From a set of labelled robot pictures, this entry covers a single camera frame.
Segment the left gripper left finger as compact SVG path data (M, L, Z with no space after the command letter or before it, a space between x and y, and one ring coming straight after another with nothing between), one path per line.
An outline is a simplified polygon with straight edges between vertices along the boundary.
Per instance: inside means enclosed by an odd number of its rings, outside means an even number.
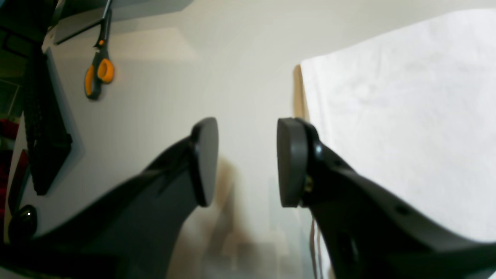
M182 225L213 200L216 118L197 122L141 173L72 219L1 246L1 267L36 279L164 279Z

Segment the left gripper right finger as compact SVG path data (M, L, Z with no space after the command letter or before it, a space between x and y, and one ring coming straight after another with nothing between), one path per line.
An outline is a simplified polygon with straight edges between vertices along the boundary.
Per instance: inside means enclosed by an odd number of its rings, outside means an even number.
M488 279L495 243L469 240L361 176L300 118L277 122L284 208L308 208L337 279Z

